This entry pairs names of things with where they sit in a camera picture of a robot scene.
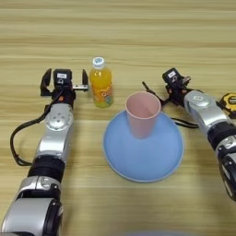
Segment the plastic cup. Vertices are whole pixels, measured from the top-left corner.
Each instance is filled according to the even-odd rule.
[[[131,133],[137,138],[148,137],[161,110],[159,99],[142,91],[132,94],[125,104]]]

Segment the wood grain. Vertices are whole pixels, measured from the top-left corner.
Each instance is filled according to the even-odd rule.
[[[70,68],[74,81],[102,55],[112,69],[115,103],[97,109],[88,94],[75,103],[75,134],[63,181],[64,235],[110,236],[135,230],[199,235],[236,234],[236,205],[227,197],[217,159],[199,131],[181,128],[185,154],[170,178],[131,183],[116,175],[102,152],[102,136],[127,96],[145,80],[163,98],[161,75],[176,66],[192,88],[219,99],[235,91],[236,2],[210,0],[0,1],[0,220],[28,168],[19,168],[9,136],[37,117],[49,68]],[[190,119],[170,105],[170,116]],[[16,146],[31,160],[42,124],[22,132]]]

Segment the plastic bottle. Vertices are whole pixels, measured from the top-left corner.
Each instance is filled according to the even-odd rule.
[[[97,107],[107,108],[113,103],[112,95],[112,71],[105,66],[102,57],[92,60],[93,68],[89,73],[92,86],[93,100]]]

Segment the blue plate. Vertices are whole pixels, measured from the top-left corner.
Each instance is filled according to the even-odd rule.
[[[155,182],[171,175],[183,156],[183,139],[176,124],[161,112],[152,134],[137,139],[131,134],[126,112],[107,126],[103,147],[109,165],[124,178]]]

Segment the yellow tape measure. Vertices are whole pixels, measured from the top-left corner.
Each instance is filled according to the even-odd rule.
[[[230,118],[236,119],[236,93],[227,93],[220,100],[220,104],[228,110]]]

